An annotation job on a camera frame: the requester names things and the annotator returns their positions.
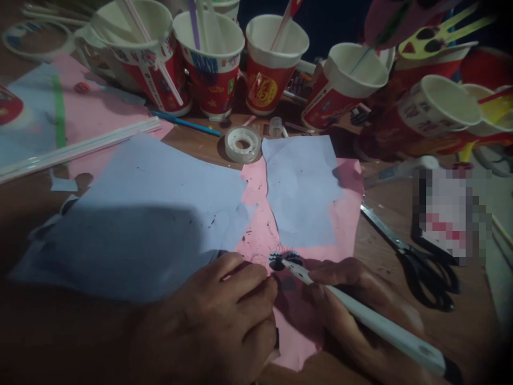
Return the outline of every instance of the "hand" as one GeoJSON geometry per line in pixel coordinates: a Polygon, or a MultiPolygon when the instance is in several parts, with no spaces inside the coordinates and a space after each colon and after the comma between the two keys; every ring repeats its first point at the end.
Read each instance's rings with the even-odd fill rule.
{"type": "Polygon", "coordinates": [[[277,284],[261,265],[226,253],[151,305],[131,346],[140,383],[249,384],[273,352],[277,284]],[[229,273],[229,278],[222,280],[229,273]]]}
{"type": "Polygon", "coordinates": [[[364,371],[387,385],[427,385],[438,380],[410,357],[358,324],[342,302],[323,286],[344,285],[346,293],[426,341],[417,310],[363,263],[347,258],[310,271],[309,276],[316,282],[308,290],[322,322],[364,371]]]}

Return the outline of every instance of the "table surface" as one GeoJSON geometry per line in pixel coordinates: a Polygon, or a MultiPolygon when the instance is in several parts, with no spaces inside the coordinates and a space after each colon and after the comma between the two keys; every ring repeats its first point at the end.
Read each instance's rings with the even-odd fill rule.
{"type": "MultiPolygon", "coordinates": [[[[22,20],[21,15],[12,7],[13,5],[9,4],[0,18],[2,30],[22,20]]],[[[5,79],[7,82],[14,80],[36,66],[16,57],[3,46],[0,47],[0,57],[3,58],[0,64],[2,82],[5,79]]],[[[272,116],[280,116],[284,121],[298,124],[300,111],[300,105],[283,98],[272,116]]],[[[233,126],[242,125],[251,115],[238,88],[231,123],[233,126]]],[[[185,118],[201,125],[207,124],[207,119],[202,116],[197,103],[185,118]]],[[[266,117],[258,117],[252,124],[258,125],[261,133],[267,133],[268,120],[266,117]]],[[[220,124],[211,122],[210,125],[223,134],[228,131],[228,128],[220,127],[220,124]]],[[[333,127],[327,133],[332,139],[337,157],[356,158],[352,151],[352,142],[359,128],[351,126],[347,117],[342,119],[340,126],[333,127]]],[[[224,137],[217,138],[190,128],[175,126],[163,142],[210,163],[238,170],[242,168],[241,164],[227,158],[224,152],[224,137]]],[[[449,163],[453,160],[453,157],[445,159],[449,163]]],[[[386,162],[362,163],[363,175],[370,175],[388,166],[390,163],[386,162]]],[[[66,177],[67,170],[62,166],[58,167],[56,174],[66,177]]],[[[77,178],[78,195],[87,190],[89,181],[90,178],[86,175],[77,178]]],[[[0,186],[0,233],[3,235],[0,272],[3,276],[26,250],[27,234],[57,213],[69,195],[68,192],[51,192],[50,186],[48,170],[0,186]]],[[[410,181],[399,182],[370,190],[365,197],[366,204],[373,207],[383,221],[407,242],[412,242],[412,190],[410,181]]],[[[399,292],[419,310],[430,342],[460,366],[466,383],[477,382],[484,368],[493,362],[500,337],[486,272],[479,266],[477,259],[471,260],[468,267],[455,268],[461,282],[461,294],[452,295],[456,310],[452,313],[442,313],[430,310],[414,299],[394,251],[365,219],[361,219],[358,224],[354,256],[397,287],[399,292]]],[[[340,384],[342,381],[351,384],[371,383],[347,358],[326,351],[308,359],[300,373],[269,365],[259,378],[259,382],[268,385],[340,384]]]]}

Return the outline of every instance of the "glue stick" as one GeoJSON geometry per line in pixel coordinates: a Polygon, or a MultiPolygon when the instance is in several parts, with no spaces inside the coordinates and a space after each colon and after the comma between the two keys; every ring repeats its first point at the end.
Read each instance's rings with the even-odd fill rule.
{"type": "Polygon", "coordinates": [[[376,186],[412,178],[414,170],[434,170],[436,168],[440,168],[438,159],[431,155],[425,155],[417,159],[406,160],[396,166],[386,168],[377,174],[364,178],[363,187],[365,190],[369,190],[376,186]]]}

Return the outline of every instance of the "scissors blade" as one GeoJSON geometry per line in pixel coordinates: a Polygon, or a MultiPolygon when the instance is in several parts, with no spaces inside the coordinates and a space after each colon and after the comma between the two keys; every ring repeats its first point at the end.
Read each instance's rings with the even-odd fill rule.
{"type": "Polygon", "coordinates": [[[363,203],[360,206],[363,216],[378,230],[378,232],[388,241],[390,245],[397,251],[402,252],[405,249],[409,249],[409,245],[404,243],[401,238],[397,236],[390,227],[384,224],[381,219],[374,214],[374,210],[365,206],[363,203]]]}

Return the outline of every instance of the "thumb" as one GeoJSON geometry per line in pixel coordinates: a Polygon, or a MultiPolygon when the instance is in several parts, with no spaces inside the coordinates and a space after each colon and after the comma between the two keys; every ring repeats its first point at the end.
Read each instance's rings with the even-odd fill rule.
{"type": "Polygon", "coordinates": [[[326,286],[313,283],[310,289],[321,321],[333,337],[348,353],[369,354],[371,346],[344,304],[326,286]]]}

